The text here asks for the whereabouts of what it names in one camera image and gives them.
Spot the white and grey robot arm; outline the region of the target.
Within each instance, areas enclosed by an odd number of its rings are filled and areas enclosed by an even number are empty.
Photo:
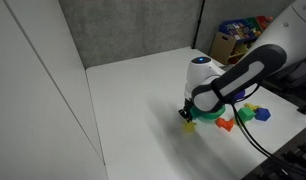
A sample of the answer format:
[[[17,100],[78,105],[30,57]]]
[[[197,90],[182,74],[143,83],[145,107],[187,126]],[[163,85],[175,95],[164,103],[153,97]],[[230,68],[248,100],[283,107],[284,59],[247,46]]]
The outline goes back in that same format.
[[[247,53],[227,71],[208,56],[189,62],[184,107],[188,122],[192,110],[215,113],[233,97],[266,77],[306,59],[306,0],[295,0],[264,30]]]

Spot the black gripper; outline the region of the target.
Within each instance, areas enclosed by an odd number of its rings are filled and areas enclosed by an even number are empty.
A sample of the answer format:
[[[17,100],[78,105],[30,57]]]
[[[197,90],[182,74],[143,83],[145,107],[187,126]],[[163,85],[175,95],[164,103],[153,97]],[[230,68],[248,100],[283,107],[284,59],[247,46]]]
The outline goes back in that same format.
[[[178,113],[186,120],[192,121],[193,116],[190,112],[191,108],[193,107],[193,103],[191,100],[186,99],[184,101],[184,107],[178,111]]]

